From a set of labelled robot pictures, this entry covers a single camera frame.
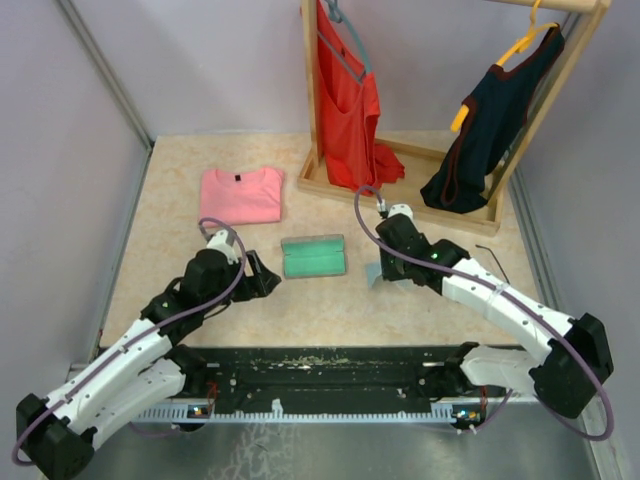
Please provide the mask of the light blue cleaning cloth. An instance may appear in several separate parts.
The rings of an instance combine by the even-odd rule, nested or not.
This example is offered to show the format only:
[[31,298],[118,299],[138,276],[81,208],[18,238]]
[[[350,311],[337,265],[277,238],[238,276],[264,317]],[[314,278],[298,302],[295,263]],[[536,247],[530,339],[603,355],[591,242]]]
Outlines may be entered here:
[[370,290],[381,285],[384,281],[383,269],[379,262],[372,262],[365,265],[367,286]]

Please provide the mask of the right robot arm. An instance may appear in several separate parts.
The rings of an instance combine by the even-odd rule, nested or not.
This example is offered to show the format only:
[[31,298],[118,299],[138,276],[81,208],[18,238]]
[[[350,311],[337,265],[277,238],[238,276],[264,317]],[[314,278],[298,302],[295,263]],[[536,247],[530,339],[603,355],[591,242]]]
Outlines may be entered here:
[[382,277],[410,281],[469,307],[508,332],[517,350],[467,343],[446,372],[448,387],[461,396],[479,386],[498,386],[536,396],[556,414],[577,418],[604,383],[613,361],[603,323],[549,308],[486,270],[455,243],[430,243],[411,215],[393,208],[376,232]]

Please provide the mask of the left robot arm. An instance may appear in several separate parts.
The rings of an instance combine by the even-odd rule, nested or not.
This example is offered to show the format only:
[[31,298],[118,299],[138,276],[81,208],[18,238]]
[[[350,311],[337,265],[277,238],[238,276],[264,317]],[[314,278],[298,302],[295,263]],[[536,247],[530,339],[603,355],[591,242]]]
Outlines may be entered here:
[[201,394],[206,364],[183,344],[218,306],[265,298],[280,284],[258,254],[199,251],[120,339],[74,378],[16,407],[15,453],[48,479],[72,479],[134,417],[179,393]]

